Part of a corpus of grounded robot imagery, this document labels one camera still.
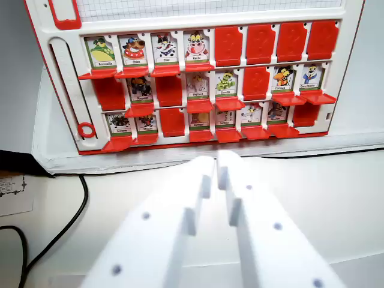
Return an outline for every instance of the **cartoon duck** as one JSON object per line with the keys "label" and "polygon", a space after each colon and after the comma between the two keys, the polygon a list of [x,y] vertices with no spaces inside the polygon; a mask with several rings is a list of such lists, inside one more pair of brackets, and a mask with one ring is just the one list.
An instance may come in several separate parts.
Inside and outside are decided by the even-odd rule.
{"label": "cartoon duck", "polygon": [[268,112],[268,117],[273,118],[273,117],[281,116],[286,110],[287,110],[286,107],[282,106],[279,103],[273,102],[272,109]]}
{"label": "cartoon duck", "polygon": [[123,46],[123,49],[125,49],[123,56],[130,59],[142,59],[144,58],[144,47],[144,41],[131,37]]}
{"label": "cartoon duck", "polygon": [[277,86],[289,85],[288,77],[293,73],[293,70],[290,66],[280,67],[277,70],[277,74],[274,76],[274,79],[277,80]]}
{"label": "cartoon duck", "polygon": [[304,74],[303,75],[303,78],[304,78],[304,84],[309,84],[310,83],[310,80],[312,79],[315,79],[316,76],[317,76],[317,73],[316,73],[316,65],[314,64],[311,64],[308,68],[308,75],[307,74]]}
{"label": "cartoon duck", "polygon": [[230,87],[233,87],[236,85],[235,81],[231,81],[232,73],[231,72],[225,72],[223,79],[220,79],[219,77],[219,83],[216,86],[217,90],[224,90],[224,89],[229,89]]}
{"label": "cartoon duck", "polygon": [[93,58],[97,61],[114,61],[115,54],[106,45],[106,41],[103,38],[99,38],[94,41],[95,47],[90,50]]}
{"label": "cartoon duck", "polygon": [[188,47],[185,57],[199,56],[208,54],[208,50],[205,49],[204,38],[198,31],[191,34],[188,38]]}

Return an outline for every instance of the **cartoon dog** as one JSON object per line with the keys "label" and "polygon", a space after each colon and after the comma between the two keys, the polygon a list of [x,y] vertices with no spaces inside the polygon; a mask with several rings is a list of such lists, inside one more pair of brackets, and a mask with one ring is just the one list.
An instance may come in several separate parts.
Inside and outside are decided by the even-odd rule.
{"label": "cartoon dog", "polygon": [[127,45],[123,46],[124,54],[123,56],[129,59],[142,59],[144,58],[144,47],[145,47],[145,42],[144,41],[139,41],[136,38],[129,38],[128,41],[126,42]]}
{"label": "cartoon dog", "polygon": [[309,66],[309,68],[308,68],[308,75],[307,74],[303,75],[304,84],[309,84],[310,80],[315,79],[317,77],[316,68],[317,67],[314,64],[311,64]]}
{"label": "cartoon dog", "polygon": [[194,92],[201,92],[206,89],[206,84],[207,80],[197,74],[188,83],[188,87],[193,89]]}
{"label": "cartoon dog", "polygon": [[167,57],[175,55],[175,45],[168,40],[168,34],[164,34],[164,36],[157,35],[157,43],[156,47],[160,52],[160,57]]}
{"label": "cartoon dog", "polygon": [[277,86],[286,86],[289,85],[289,76],[293,73],[293,70],[290,66],[280,67],[277,70],[277,74],[274,76],[274,79],[277,80]]}
{"label": "cartoon dog", "polygon": [[139,120],[144,125],[144,127],[152,127],[154,116],[148,115],[148,116],[144,116],[144,117],[139,117]]}
{"label": "cartoon dog", "polygon": [[132,94],[141,92],[142,96],[147,96],[152,93],[151,85],[146,81],[145,77],[132,78],[131,79]]}
{"label": "cartoon dog", "polygon": [[233,87],[236,85],[235,81],[231,81],[232,73],[231,72],[225,72],[223,79],[220,79],[219,77],[219,83],[216,86],[217,90],[224,90],[224,89],[229,89],[230,87]]}
{"label": "cartoon dog", "polygon": [[208,54],[208,50],[205,49],[204,38],[198,31],[191,34],[188,38],[188,47],[185,57],[188,56],[201,56]]}
{"label": "cartoon dog", "polygon": [[284,111],[286,111],[286,110],[287,110],[286,107],[282,106],[279,103],[273,102],[272,103],[272,109],[268,112],[268,116],[270,118],[278,117],[278,116],[283,115]]}

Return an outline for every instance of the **cartoon bird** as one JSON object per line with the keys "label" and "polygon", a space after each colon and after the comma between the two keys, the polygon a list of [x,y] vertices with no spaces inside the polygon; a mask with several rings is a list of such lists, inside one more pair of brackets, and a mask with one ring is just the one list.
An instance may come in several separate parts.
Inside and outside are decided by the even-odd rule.
{"label": "cartoon bird", "polygon": [[208,50],[205,49],[204,38],[198,31],[191,34],[188,38],[188,47],[185,57],[188,56],[199,56],[208,54]]}
{"label": "cartoon bird", "polygon": [[317,73],[316,73],[316,65],[314,64],[311,64],[309,66],[309,69],[308,69],[308,75],[307,74],[304,74],[303,75],[303,78],[304,78],[304,84],[309,84],[310,83],[310,80],[312,79],[315,79],[317,77]]}
{"label": "cartoon bird", "polygon": [[286,107],[282,106],[279,103],[273,102],[272,109],[268,112],[268,116],[271,118],[281,116],[286,110],[287,110]]}
{"label": "cartoon bird", "polygon": [[229,89],[230,87],[233,87],[236,85],[235,81],[231,81],[232,73],[231,72],[225,72],[223,79],[220,79],[219,77],[219,83],[216,86],[217,90],[224,90],[224,89]]}
{"label": "cartoon bird", "polygon": [[94,45],[95,47],[90,50],[90,53],[97,61],[101,62],[115,60],[115,54],[107,47],[106,41],[103,38],[95,40]]}
{"label": "cartoon bird", "polygon": [[277,80],[277,86],[286,86],[289,85],[289,76],[293,73],[293,70],[290,66],[280,67],[277,70],[277,74],[274,76],[274,79]]}

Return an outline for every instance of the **red plastic flap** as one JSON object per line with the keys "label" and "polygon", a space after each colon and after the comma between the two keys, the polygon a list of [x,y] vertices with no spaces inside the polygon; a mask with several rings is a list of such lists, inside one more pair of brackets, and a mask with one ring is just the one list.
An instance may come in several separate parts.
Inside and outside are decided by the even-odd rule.
{"label": "red plastic flap", "polygon": [[160,121],[164,137],[184,136],[184,114],[179,108],[161,109]]}
{"label": "red plastic flap", "polygon": [[245,104],[239,100],[237,96],[216,98],[216,106],[219,111],[241,110]]}
{"label": "red plastic flap", "polygon": [[76,19],[74,20],[59,20],[56,16],[55,6],[53,5],[52,0],[48,0],[50,10],[52,12],[53,21],[55,26],[60,30],[74,30],[80,29],[82,27],[82,21],[79,14],[79,9],[77,7],[76,0],[72,0],[74,14]]}
{"label": "red plastic flap", "polygon": [[330,59],[335,49],[338,28],[334,21],[314,21],[308,41],[308,60]]}
{"label": "red plastic flap", "polygon": [[204,142],[210,141],[214,138],[214,135],[210,130],[191,130],[190,142]]}
{"label": "red plastic flap", "polygon": [[265,99],[268,86],[269,72],[265,67],[247,67],[244,69],[242,93],[245,101]]}
{"label": "red plastic flap", "polygon": [[283,92],[272,94],[272,100],[283,106],[303,105],[305,99],[300,96],[295,96],[294,92]]}
{"label": "red plastic flap", "polygon": [[312,105],[305,103],[301,106],[296,106],[293,113],[294,127],[311,127],[314,125],[317,116],[319,115],[320,105]]}
{"label": "red plastic flap", "polygon": [[324,94],[322,90],[302,91],[300,96],[313,105],[334,104],[336,102],[336,98]]}
{"label": "red plastic flap", "polygon": [[220,143],[239,142],[242,139],[236,127],[216,129],[216,136]]}
{"label": "red plastic flap", "polygon": [[92,154],[103,154],[111,152],[121,152],[129,148],[132,144],[132,136],[118,136],[111,137],[110,141],[101,150],[94,151],[79,151],[80,155],[92,155]]}
{"label": "red plastic flap", "polygon": [[288,126],[287,123],[268,125],[268,132],[277,138],[294,138],[299,135],[299,131]]}
{"label": "red plastic flap", "polygon": [[156,78],[157,99],[160,107],[182,104],[181,79],[176,76]]}
{"label": "red plastic flap", "polygon": [[124,110],[125,98],[122,83],[115,78],[92,80],[95,93],[103,111]]}
{"label": "red plastic flap", "polygon": [[90,73],[86,73],[78,77],[79,80],[94,80],[113,77],[116,74],[116,68],[111,69],[92,69]]}
{"label": "red plastic flap", "polygon": [[172,65],[155,65],[155,69],[151,73],[152,77],[175,76],[180,73],[179,64]]}
{"label": "red plastic flap", "polygon": [[303,22],[282,23],[277,43],[277,62],[300,61],[307,30]]}
{"label": "red plastic flap", "polygon": [[192,113],[203,113],[209,112],[214,108],[210,99],[194,99],[188,100],[187,111],[189,114]]}
{"label": "red plastic flap", "polygon": [[115,75],[116,79],[137,78],[148,75],[148,66],[144,67],[124,67],[121,72]]}
{"label": "red plastic flap", "polygon": [[248,27],[247,64],[270,63],[274,51],[276,32],[272,25],[261,24]]}
{"label": "red plastic flap", "polygon": [[205,63],[186,63],[185,72],[195,72],[195,71],[211,71],[213,67],[209,62]]}
{"label": "red plastic flap", "polygon": [[142,134],[137,135],[137,138],[133,142],[134,145],[149,145],[157,142],[158,134]]}
{"label": "red plastic flap", "polygon": [[271,135],[270,132],[263,129],[261,125],[241,127],[241,133],[249,140],[268,139]]}
{"label": "red plastic flap", "polygon": [[242,33],[237,26],[215,28],[216,66],[240,65]]}
{"label": "red plastic flap", "polygon": [[131,107],[125,113],[124,117],[144,117],[150,115],[154,112],[153,103],[140,103],[140,104],[131,104]]}

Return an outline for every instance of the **black cable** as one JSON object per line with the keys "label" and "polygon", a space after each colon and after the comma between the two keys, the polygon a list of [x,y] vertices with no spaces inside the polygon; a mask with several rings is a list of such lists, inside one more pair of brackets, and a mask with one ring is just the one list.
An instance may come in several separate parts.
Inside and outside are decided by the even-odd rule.
{"label": "black cable", "polygon": [[24,287],[26,279],[28,277],[28,274],[30,273],[32,268],[35,266],[35,264],[45,254],[47,254],[47,252],[56,244],[56,242],[59,241],[59,239],[68,231],[68,229],[73,225],[73,223],[76,222],[78,217],[83,212],[83,210],[85,208],[85,205],[86,205],[86,203],[88,201],[89,194],[88,194],[88,186],[87,186],[87,184],[85,182],[84,176],[83,175],[79,175],[79,178],[80,178],[80,181],[81,181],[81,183],[83,185],[83,189],[84,189],[84,199],[83,199],[83,202],[82,202],[79,210],[77,210],[76,214],[72,217],[72,219],[68,222],[68,224],[65,225],[65,227],[56,235],[56,237],[54,237],[52,239],[52,241],[50,241],[49,244],[42,250],[42,252],[40,252],[39,255],[37,255],[28,265],[26,264],[27,263],[27,259],[28,259],[28,243],[27,243],[27,240],[26,240],[26,237],[25,237],[24,233],[21,231],[21,229],[19,229],[16,226],[2,226],[2,227],[0,227],[0,230],[5,230],[5,229],[13,229],[13,230],[15,230],[19,234],[20,239],[22,241],[23,267],[22,267],[22,274],[21,274],[21,277],[20,277],[19,288],[23,288]]}

